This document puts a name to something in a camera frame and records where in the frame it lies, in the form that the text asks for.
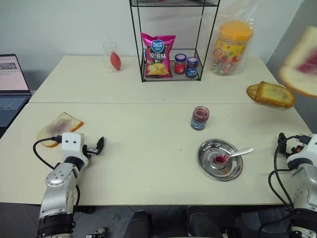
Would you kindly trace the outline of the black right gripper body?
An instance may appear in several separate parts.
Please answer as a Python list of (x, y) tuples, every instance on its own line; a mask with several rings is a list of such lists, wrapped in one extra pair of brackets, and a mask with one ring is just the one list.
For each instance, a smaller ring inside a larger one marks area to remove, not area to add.
[(291, 155), (297, 154), (301, 151), (301, 145), (298, 145), (297, 147), (293, 147), (291, 149), (291, 153), (287, 152), (287, 138), (284, 133), (279, 133), (277, 143), (280, 145), (278, 152), (279, 154), (289, 157)]

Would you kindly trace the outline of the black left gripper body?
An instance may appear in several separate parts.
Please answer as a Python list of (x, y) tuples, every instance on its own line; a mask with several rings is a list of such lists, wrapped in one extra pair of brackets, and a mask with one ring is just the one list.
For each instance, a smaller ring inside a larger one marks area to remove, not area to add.
[(98, 155), (99, 150), (97, 148), (88, 148), (87, 145), (84, 145), (82, 147), (82, 153), (87, 159), (90, 159), (92, 155)]

